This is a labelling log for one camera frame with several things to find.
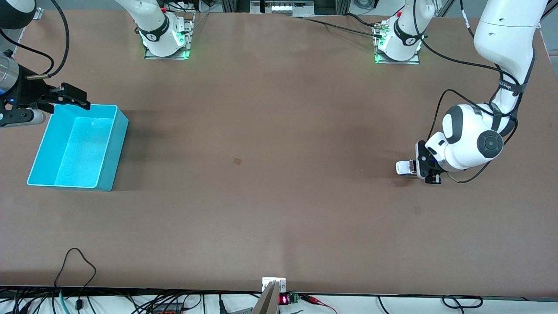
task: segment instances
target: table surface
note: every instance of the table surface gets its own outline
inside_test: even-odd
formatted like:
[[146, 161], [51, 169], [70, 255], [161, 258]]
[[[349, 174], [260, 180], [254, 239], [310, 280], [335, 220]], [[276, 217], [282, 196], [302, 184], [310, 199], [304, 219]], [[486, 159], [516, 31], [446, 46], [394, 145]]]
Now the table surface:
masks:
[[[126, 12], [66, 15], [70, 55], [49, 83], [119, 105], [128, 133], [103, 193], [27, 186], [46, 124], [2, 130], [2, 284], [52, 284], [77, 246], [93, 286], [258, 290], [275, 275], [298, 291], [558, 297], [558, 84], [538, 32], [503, 154], [469, 184], [427, 185], [395, 162], [413, 157], [444, 89], [483, 102], [497, 73], [426, 50], [418, 66], [378, 65], [369, 37], [235, 13], [196, 29], [190, 60], [148, 61]], [[486, 63], [460, 19], [429, 35]], [[59, 60], [60, 17], [45, 12], [22, 43]], [[90, 276], [77, 254], [66, 266], [60, 284]]]

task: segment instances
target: blue container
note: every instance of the blue container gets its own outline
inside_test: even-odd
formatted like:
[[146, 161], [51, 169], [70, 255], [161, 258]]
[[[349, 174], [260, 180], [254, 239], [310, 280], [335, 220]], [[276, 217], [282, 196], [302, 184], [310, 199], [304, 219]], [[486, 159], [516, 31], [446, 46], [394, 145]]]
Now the blue container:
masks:
[[56, 105], [42, 137], [28, 185], [110, 191], [128, 119], [113, 104], [91, 110]]

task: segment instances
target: black plug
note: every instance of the black plug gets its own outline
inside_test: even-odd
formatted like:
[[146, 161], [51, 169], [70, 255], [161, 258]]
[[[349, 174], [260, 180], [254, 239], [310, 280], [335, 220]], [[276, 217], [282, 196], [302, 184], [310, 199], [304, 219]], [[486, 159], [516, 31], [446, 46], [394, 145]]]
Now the black plug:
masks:
[[229, 312], [227, 312], [227, 309], [225, 308], [223, 299], [221, 299], [221, 295], [219, 295], [219, 314], [229, 314]]
[[83, 308], [83, 300], [82, 299], [77, 299], [75, 301], [75, 309], [79, 311], [82, 308]]

